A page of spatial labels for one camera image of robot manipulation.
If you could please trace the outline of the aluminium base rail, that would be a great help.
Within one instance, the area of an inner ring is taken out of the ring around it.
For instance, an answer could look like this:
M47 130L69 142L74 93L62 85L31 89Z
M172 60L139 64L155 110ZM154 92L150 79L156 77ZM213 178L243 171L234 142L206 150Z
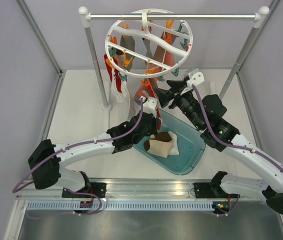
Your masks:
M89 193L108 200L235 199L211 190L209 180L194 179L91 179Z

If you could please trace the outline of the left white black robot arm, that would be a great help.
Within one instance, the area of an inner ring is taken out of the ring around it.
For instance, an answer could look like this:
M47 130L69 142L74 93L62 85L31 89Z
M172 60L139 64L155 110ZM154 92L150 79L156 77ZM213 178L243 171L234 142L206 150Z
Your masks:
M143 138L156 134L160 123L157 111L142 110L95 139L64 144L53 144L50 139L41 141L28 159L35 188L43 190L56 185L70 189L80 198L87 197L91 192L87 175L83 171L69 170L67 166L127 151Z

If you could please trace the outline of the red sock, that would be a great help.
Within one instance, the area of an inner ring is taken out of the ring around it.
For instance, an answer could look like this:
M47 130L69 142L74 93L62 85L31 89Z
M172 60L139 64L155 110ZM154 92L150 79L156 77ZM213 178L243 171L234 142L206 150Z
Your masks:
M119 77L119 71L114 68L113 64L111 63L110 59L107 57L106 54L103 55L105 66L109 75L109 80L111 83L115 83L115 89L118 93L122 93L122 80Z

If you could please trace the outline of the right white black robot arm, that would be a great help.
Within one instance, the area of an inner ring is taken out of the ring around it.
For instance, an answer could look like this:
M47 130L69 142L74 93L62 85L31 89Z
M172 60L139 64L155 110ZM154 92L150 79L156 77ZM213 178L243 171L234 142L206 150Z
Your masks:
M219 171L210 182L210 193L216 198L226 193L258 198L283 215L283 164L259 149L223 119L227 108L217 94L201 97L190 80L169 80L167 84L170 89L154 90L161 107L179 108L202 132L200 137L206 145L238 160L260 177L257 180Z

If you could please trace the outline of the white round clip hanger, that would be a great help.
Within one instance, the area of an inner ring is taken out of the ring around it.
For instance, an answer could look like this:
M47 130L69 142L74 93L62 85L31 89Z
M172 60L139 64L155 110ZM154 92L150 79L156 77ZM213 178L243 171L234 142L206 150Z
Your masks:
M143 9L137 19L117 20L105 38L106 67L121 79L158 78L172 74L189 58L193 33L185 20L167 19L170 11Z

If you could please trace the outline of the white silver clothes rack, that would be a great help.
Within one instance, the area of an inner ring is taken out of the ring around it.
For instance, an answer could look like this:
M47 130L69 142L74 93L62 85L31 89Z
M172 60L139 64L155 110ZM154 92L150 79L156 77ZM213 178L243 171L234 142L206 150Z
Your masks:
M162 76L174 72L179 68L190 56L190 52L193 44L193 33L191 27L187 23L188 20L236 20L236 21L253 21L253 27L244 43L244 46L240 52L240 56L244 56L248 52L248 48L251 47L253 39L259 28L263 25L265 19L270 13L270 8L267 6L261 7L258 12L254 14L175 14L167 12L162 9L143 9L128 14L91 14L84 6L78 9L82 25L85 30L87 42L89 45L95 74L98 81L99 91L102 98L102 106L106 110L112 108L108 96L106 94L105 86L103 83L101 69L97 58L94 39L91 31L91 21L97 19L115 20L116 22L111 26L108 34L113 31L121 33L123 36L132 36L144 38L150 42L153 42L163 48L165 51L177 55L181 58L180 61L173 66L169 66L164 61L157 61L153 58L143 56L128 48L122 47L114 43L113 37L108 35L105 39L105 51L108 58L112 58L113 54L109 51L109 48L115 50L121 50L123 53L139 58L145 61L147 64L153 65L151 69L147 69L145 74L131 73L121 67L119 67L113 60L110 61L111 67L117 69L125 76L131 76L137 79L149 79L149 78L162 78ZM155 36L150 32L152 28L158 28L159 25L155 24L155 20L166 20L167 25L161 26L160 29L164 33L170 33L171 35L178 36L186 40L182 45L182 49L173 46L172 42L166 41L162 37Z

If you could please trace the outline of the white fluffy sock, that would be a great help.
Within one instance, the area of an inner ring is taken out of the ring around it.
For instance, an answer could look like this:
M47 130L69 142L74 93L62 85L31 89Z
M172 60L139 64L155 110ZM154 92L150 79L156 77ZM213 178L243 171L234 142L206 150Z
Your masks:
M173 133L172 131L169 131L168 134L171 137L170 142L172 143L172 146L169 150L169 155L173 155L173 156L179 155L178 136L175 133Z

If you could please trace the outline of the coral brown towel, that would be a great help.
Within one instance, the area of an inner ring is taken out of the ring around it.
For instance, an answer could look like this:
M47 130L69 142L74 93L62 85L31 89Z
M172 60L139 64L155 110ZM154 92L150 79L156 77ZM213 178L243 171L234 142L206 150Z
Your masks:
M173 55L170 52L167 52L164 48L157 45L155 52L151 51L151 42L148 39L142 38L143 44L146 48L146 56L158 62L163 62L168 66L173 66L175 64L175 60ZM154 90L158 86L159 78L145 78L142 80L138 80L136 82L140 83L139 88L129 89L130 97L129 97L129 117L133 117L137 110L139 110L139 98L142 97L154 97L155 93L150 90Z

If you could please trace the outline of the white cloth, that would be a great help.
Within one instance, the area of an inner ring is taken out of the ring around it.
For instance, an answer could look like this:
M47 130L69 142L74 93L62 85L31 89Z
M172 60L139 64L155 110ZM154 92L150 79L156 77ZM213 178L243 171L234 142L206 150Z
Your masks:
M116 81L113 80L111 83L110 92L117 103L124 103L129 100L130 94L127 88L127 82L120 80L119 83L120 85L118 89Z

